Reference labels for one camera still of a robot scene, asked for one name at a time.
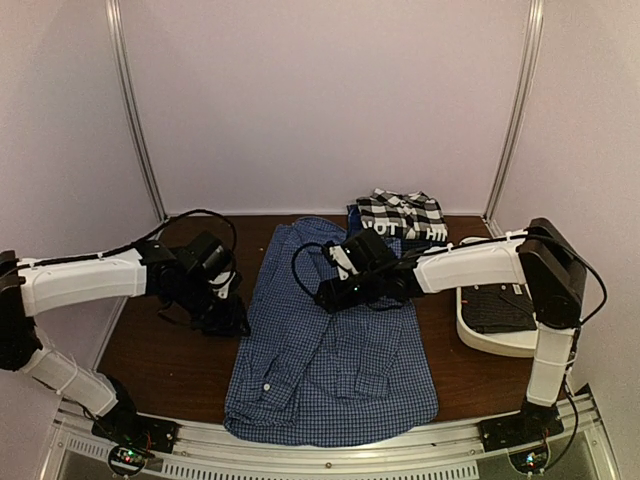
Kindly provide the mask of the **blue checked long sleeve shirt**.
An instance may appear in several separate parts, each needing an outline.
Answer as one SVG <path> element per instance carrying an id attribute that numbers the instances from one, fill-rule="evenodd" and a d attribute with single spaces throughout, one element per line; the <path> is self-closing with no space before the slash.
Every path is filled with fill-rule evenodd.
<path id="1" fill-rule="evenodd" d="M 307 216 L 278 226 L 239 344 L 224 428 L 252 442 L 323 448 L 383 441 L 431 422 L 436 388 L 416 310 L 358 306 L 329 314 L 312 300 L 336 271 L 321 246 L 345 230 Z"/>

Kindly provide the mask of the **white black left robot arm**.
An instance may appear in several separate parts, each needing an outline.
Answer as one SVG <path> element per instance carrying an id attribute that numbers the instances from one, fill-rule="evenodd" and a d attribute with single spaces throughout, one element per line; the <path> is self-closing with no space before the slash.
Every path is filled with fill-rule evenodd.
<path id="1" fill-rule="evenodd" d="M 36 320 L 115 299 L 154 297 L 179 307 L 191 329 L 209 336 L 250 332 L 233 253 L 203 233 L 167 247 L 142 240 L 114 251 L 26 259 L 1 255 L 1 368 L 20 372 L 78 404 L 99 434 L 123 444 L 153 439 L 153 420 L 138 413 L 114 377 L 85 368 L 54 347 Z"/>

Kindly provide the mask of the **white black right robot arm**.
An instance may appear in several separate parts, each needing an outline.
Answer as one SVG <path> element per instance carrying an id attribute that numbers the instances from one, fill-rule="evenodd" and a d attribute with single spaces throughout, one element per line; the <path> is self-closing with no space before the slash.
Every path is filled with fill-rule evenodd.
<path id="1" fill-rule="evenodd" d="M 512 430 L 530 442 L 550 429 L 556 402 L 577 350 L 586 268 L 545 218 L 503 237 L 412 250 L 396 256 L 372 229 L 323 253 L 336 277 L 312 298 L 329 313 L 386 297 L 399 303 L 444 290 L 482 285 L 527 287 L 538 334 L 526 396 Z"/>

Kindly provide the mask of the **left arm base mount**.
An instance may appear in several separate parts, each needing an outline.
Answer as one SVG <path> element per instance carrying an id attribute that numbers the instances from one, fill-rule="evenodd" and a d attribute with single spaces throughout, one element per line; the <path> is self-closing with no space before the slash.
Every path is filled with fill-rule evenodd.
<path id="1" fill-rule="evenodd" d="M 172 453 L 178 429 L 174 421 L 119 411 L 98 417 L 91 433 L 140 452 Z"/>

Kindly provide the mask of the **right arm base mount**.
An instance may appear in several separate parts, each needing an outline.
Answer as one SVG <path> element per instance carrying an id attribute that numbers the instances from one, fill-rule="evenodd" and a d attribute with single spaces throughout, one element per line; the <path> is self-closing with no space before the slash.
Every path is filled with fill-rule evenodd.
<path id="1" fill-rule="evenodd" d="M 539 443 L 564 432 L 562 421 L 555 415 L 536 417 L 522 412 L 482 420 L 478 429 L 485 452 Z"/>

